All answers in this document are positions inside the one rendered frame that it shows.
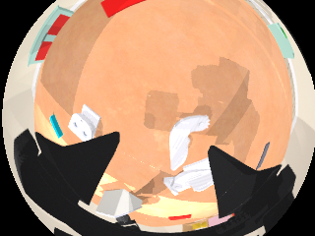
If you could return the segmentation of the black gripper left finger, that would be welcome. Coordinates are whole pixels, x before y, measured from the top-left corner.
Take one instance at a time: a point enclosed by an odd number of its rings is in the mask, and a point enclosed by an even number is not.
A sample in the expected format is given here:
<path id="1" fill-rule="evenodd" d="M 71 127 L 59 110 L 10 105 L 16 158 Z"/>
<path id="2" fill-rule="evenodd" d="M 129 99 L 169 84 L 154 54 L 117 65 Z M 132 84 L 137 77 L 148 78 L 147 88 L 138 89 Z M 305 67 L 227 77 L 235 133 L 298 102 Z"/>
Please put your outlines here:
<path id="1" fill-rule="evenodd" d="M 63 180 L 79 196 L 80 201 L 89 206 L 98 182 L 117 150 L 119 131 L 64 147 L 49 141 L 38 131 L 35 137 L 44 157 L 58 168 Z"/>

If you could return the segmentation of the cyan rectangular bar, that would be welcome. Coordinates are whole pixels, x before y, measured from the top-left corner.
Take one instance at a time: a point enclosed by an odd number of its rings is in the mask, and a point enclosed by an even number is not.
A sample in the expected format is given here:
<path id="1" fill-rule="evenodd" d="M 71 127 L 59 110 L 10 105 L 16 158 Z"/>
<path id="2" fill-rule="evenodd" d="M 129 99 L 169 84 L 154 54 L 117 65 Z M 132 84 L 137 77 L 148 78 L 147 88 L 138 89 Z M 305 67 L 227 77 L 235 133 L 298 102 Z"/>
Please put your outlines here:
<path id="1" fill-rule="evenodd" d="M 51 115 L 50 121 L 51 121 L 52 127 L 54 127 L 56 137 L 62 138 L 63 137 L 63 133 L 62 133 L 62 130 L 60 130 L 60 127 L 58 125 L 58 121 L 56 121 L 55 114 Z"/>

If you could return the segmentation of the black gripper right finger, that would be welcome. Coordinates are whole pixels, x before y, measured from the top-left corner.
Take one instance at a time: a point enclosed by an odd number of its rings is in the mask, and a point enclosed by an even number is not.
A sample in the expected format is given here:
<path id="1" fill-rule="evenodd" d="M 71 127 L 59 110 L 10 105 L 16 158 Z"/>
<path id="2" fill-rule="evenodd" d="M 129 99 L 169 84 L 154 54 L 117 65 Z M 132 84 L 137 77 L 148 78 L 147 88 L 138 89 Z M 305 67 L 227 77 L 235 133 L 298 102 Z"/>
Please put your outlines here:
<path id="1" fill-rule="evenodd" d="M 208 159 L 212 170 L 218 206 L 218 219 L 233 214 L 253 194 L 259 192 L 265 182 L 280 172 L 281 166 L 256 170 L 244 164 L 217 146 L 209 146 Z"/>

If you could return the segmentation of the grey flat bar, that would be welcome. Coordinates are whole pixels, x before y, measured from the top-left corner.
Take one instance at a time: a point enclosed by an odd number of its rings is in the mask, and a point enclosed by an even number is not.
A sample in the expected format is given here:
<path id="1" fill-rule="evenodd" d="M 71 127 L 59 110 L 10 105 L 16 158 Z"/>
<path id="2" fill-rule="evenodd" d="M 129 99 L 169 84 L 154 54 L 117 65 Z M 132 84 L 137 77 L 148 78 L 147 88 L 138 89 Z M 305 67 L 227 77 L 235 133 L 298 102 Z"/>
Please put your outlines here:
<path id="1" fill-rule="evenodd" d="M 264 158 L 265 158 L 265 156 L 267 156 L 267 150 L 268 150 L 270 145 L 271 145 L 271 143 L 267 143 L 264 146 L 263 156 L 260 157 L 260 161 L 259 161 L 259 164 L 257 164 L 257 166 L 256 166 L 256 170 L 259 169 L 261 165 L 263 165 Z"/>

